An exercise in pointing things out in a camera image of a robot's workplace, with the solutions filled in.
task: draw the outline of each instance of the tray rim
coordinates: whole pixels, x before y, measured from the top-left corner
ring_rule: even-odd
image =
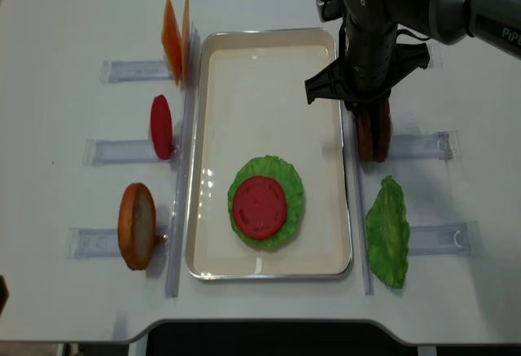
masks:
[[[338,101],[339,105],[339,130],[340,130],[340,142],[342,145],[342,164],[343,164],[343,170],[342,175],[344,177],[344,190],[346,195],[346,202],[345,202],[345,208],[346,208],[346,216],[347,216],[347,222],[348,222],[348,232],[349,232],[349,257],[348,257],[348,263],[347,265],[338,273],[334,274],[315,274],[315,275],[294,275],[294,274],[287,274],[287,275],[262,275],[262,274],[252,274],[252,275],[201,275],[195,271],[193,271],[190,266],[188,265],[187,255],[188,255],[188,227],[190,224],[190,202],[191,202],[191,195],[192,195],[192,185],[194,181],[194,171],[195,171],[195,148],[197,146],[198,142],[198,135],[197,135],[197,126],[199,123],[199,101],[200,101],[200,91],[201,91],[201,85],[200,85],[200,72],[202,71],[202,63],[203,63],[203,53],[205,51],[205,48],[207,47],[207,44],[215,38],[215,37],[222,37],[222,36],[234,36],[234,35],[245,35],[245,34],[259,34],[259,33],[290,33],[290,32],[306,32],[306,31],[322,31],[325,32],[327,35],[329,35],[333,40],[333,46],[334,46],[334,57],[338,57],[338,46],[337,42],[335,40],[335,37],[324,28],[297,28],[297,29],[274,29],[274,30],[244,30],[240,32],[217,32],[212,33],[206,37],[206,39],[203,42],[203,45],[201,46],[200,50],[200,65],[199,65],[199,85],[197,89],[197,106],[195,108],[195,118],[193,121],[193,129],[194,129],[194,136],[192,140],[192,145],[190,146],[190,183],[188,184],[188,189],[186,191],[187,198],[186,198],[186,208],[185,208],[185,221],[184,221],[184,227],[185,230],[185,237],[184,237],[184,262],[185,267],[188,270],[188,273],[192,275],[197,280],[201,281],[221,281],[221,280],[253,280],[253,279],[285,279],[285,280],[298,280],[298,279],[338,279],[344,275],[347,274],[348,269],[351,266],[352,263],[352,227],[351,227],[351,213],[349,212],[349,197],[348,197],[348,183],[346,180],[346,154],[345,154],[345,137],[344,137],[344,118],[342,116],[342,102]]]

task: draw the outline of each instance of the white table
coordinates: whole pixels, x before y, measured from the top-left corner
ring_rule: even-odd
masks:
[[[173,0],[182,12],[184,0]],[[407,286],[364,295],[354,259],[332,282],[201,283],[182,268],[179,298],[121,259],[66,258],[70,226],[116,227],[126,185],[142,181],[172,210],[167,165],[89,168],[86,138],[144,138],[151,100],[170,82],[103,86],[103,59],[161,57],[164,0],[4,0],[0,7],[0,274],[11,297],[0,341],[129,341],[186,319],[370,321],[409,343],[521,342],[521,63],[482,42],[442,47],[444,68],[396,87],[393,112],[422,132],[458,129],[448,163],[454,206],[479,221],[484,257],[414,257]],[[201,37],[322,26],[314,0],[190,0]],[[338,34],[339,22],[325,25]],[[353,195],[348,167],[349,196]]]

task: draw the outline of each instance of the cable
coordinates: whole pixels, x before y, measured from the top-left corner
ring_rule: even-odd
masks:
[[[407,30],[407,29],[400,29],[396,32],[396,38],[398,38],[401,35],[416,38],[417,40],[424,41],[424,42],[429,41],[431,39],[430,37],[418,37],[416,34],[414,34],[413,32],[411,32],[410,30]]]

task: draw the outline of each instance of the bread slice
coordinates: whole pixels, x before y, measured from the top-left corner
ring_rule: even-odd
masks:
[[[130,184],[123,193],[117,239],[121,255],[131,270],[144,270],[155,247],[155,206],[148,188]]]

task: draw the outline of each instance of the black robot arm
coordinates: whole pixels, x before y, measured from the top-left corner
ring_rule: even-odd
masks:
[[[426,68],[425,45],[396,44],[398,24],[445,44],[469,34],[521,57],[521,0],[317,0],[317,7],[322,20],[342,18],[341,45],[339,58],[306,81],[308,103],[341,99],[356,110]]]

